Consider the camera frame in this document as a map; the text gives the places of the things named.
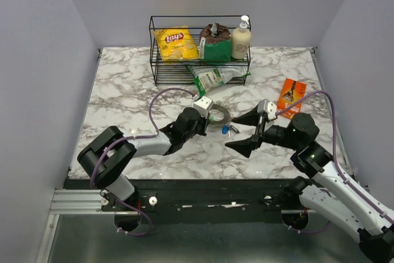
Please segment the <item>blue key tag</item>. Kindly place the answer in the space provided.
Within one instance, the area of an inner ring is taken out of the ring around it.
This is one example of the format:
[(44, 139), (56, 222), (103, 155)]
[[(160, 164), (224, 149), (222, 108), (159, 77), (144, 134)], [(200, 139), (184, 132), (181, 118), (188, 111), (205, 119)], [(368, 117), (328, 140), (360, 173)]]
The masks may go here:
[(223, 135), (228, 134), (229, 130), (230, 130), (230, 127), (228, 125), (222, 126), (222, 134)]

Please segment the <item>silver keyring disc with rings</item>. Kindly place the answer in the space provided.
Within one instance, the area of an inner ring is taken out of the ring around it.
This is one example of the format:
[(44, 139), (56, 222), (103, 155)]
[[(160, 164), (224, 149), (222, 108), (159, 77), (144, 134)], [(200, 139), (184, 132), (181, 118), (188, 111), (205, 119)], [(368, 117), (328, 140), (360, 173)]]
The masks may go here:
[(213, 116), (214, 120), (208, 123), (208, 128), (218, 129), (222, 128), (224, 125), (231, 123), (232, 115), (229, 109), (221, 103), (214, 103), (211, 110), (209, 111), (209, 116)]

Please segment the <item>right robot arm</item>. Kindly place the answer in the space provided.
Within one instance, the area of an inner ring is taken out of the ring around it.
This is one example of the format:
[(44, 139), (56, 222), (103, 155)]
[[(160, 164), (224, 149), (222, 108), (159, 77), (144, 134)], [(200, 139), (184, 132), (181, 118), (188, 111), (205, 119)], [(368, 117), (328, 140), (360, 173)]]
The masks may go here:
[(233, 118), (237, 124), (254, 126), (244, 140), (226, 143), (246, 158), (262, 143), (289, 148), (293, 165), (305, 177), (295, 178), (283, 193), (284, 204), (316, 211), (340, 227), (372, 262), (393, 260), (393, 210), (374, 198), (355, 181), (332, 154), (315, 139), (320, 130), (306, 113), (292, 117), (287, 127), (273, 124), (273, 103), (263, 100), (251, 111)]

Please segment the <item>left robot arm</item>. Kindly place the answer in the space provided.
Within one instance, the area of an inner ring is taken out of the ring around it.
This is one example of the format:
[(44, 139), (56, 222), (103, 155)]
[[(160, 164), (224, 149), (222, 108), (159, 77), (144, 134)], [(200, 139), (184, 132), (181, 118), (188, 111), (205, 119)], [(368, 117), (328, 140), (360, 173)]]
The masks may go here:
[(90, 177), (92, 186), (112, 193), (122, 210), (131, 210), (137, 201), (136, 189), (123, 175), (130, 160), (171, 155), (195, 135), (205, 136), (209, 110), (209, 107), (187, 107), (155, 136), (125, 137), (117, 126), (110, 126), (79, 153), (77, 161)]

